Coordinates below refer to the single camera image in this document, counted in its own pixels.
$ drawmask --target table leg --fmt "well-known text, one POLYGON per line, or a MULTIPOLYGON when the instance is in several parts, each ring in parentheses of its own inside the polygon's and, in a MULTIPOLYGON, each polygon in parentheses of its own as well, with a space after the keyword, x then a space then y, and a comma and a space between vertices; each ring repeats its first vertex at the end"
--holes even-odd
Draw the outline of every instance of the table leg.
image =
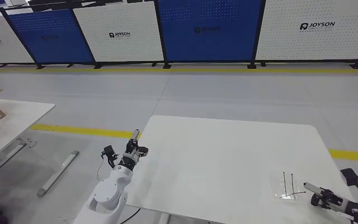
POLYGON ((2 167, 2 165, 4 165, 11 157, 13 157, 18 151, 20 151, 20 149, 24 148, 24 146, 26 145, 25 142, 21 142, 20 144, 18 144, 13 150, 11 150, 8 154, 5 154, 3 152, 0 152, 0 167, 2 167))
POLYGON ((56 173, 54 173, 50 179, 44 184, 44 186, 37 192, 37 196, 42 198, 49 188, 54 184, 58 177, 62 174, 62 172, 66 169, 66 167, 72 162, 72 160, 78 155, 79 152, 77 150, 73 151, 69 157, 63 162, 62 167, 56 173))
POLYGON ((162 213, 161 219, 159 220, 159 224, 168 224, 170 217, 170 214, 162 213))

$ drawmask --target gray floor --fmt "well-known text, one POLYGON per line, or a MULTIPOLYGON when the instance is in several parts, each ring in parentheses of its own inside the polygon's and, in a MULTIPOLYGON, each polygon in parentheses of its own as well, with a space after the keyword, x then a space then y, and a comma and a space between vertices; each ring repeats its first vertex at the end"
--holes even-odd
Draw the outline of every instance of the gray floor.
MULTIPOLYGON (((271 68, 293 69, 276 65, 271 68)), ((74 127, 144 129, 153 115, 310 124, 327 148, 358 151, 358 76, 349 73, 167 71, 0 72, 2 99, 52 102, 56 108, 40 122, 74 127)), ((306 69, 327 67, 306 66, 306 69)), ((351 69, 333 65, 328 69, 351 69)), ((0 203, 12 223, 71 223, 97 183, 101 150, 112 144, 122 152, 126 140, 28 131, 38 141, 0 169, 0 203), (37 190, 73 150, 80 155, 48 194, 37 190)), ((356 161, 335 160, 338 168, 358 171, 356 161)), ((105 178, 104 164, 99 177, 105 178)), ((358 191, 352 188, 358 199, 358 191)), ((120 220, 136 211, 126 207, 120 220)), ((158 222, 159 214, 140 211, 128 224, 158 222)), ((205 221, 175 217, 174 223, 205 221)))

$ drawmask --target wire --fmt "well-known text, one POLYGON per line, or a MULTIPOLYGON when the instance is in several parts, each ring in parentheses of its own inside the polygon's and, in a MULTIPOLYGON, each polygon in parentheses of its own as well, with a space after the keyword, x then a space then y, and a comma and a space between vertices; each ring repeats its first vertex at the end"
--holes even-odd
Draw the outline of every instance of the wire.
POLYGON ((98 170, 97 170, 97 180, 98 180, 98 181, 100 181, 100 178, 99 178, 99 176, 98 176, 98 172, 99 172, 99 170, 100 170, 100 168, 101 168, 101 166, 102 166, 102 164, 103 164, 103 161, 104 161, 104 159, 102 159, 102 162, 101 162, 101 164, 100 164, 100 167, 99 167, 98 170))
POLYGON ((129 218, 127 218, 126 220, 124 220, 123 222, 121 222, 120 224, 125 223, 126 221, 130 220, 131 218, 133 218, 138 212, 140 211, 140 208, 129 218))
POLYGON ((280 198, 283 198, 283 197, 287 197, 287 196, 291 196, 291 195, 295 195, 295 194, 303 194, 303 193, 306 193, 306 192, 297 192, 297 193, 294 193, 294 194, 287 194, 287 195, 284 195, 280 198))

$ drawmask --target white desk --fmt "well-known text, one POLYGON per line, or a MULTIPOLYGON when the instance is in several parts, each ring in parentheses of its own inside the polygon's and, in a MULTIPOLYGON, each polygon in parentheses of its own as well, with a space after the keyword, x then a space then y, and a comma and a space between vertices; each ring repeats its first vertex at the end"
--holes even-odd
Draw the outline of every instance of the white desk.
POLYGON ((0 99, 0 108, 6 114, 0 120, 0 151, 54 107, 54 104, 0 99))
POLYGON ((149 153, 126 188, 130 206, 226 224, 349 223, 311 206, 311 192, 292 201, 271 191, 285 171, 353 200, 310 125, 153 116, 139 144, 149 153))
MULTIPOLYGON (((6 114, 6 116, 0 120, 0 167, 27 144, 30 148, 35 146, 35 141, 27 138, 24 142, 21 142, 13 148, 8 154, 1 152, 15 141, 27 128, 33 125, 54 107, 54 104, 0 99, 0 109, 6 114)), ((73 151, 71 153, 62 164, 61 169, 55 172, 39 190, 37 196, 43 197, 45 195, 76 155, 78 155, 78 151, 73 151)))

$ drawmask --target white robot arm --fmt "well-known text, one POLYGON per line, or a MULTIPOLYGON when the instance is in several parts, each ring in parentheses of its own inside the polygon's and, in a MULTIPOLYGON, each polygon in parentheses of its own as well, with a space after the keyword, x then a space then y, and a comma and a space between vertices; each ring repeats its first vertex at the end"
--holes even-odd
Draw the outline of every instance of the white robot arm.
POLYGON ((114 153, 112 146, 104 149, 101 156, 108 157, 108 163, 113 170, 107 179, 97 184, 74 220, 74 224, 117 224, 127 201, 124 188, 131 181, 133 168, 139 162, 139 158, 148 154, 147 148, 138 146, 138 135, 139 130, 135 130, 118 165, 114 165, 118 155, 114 153), (96 211, 98 204, 110 213, 96 211))

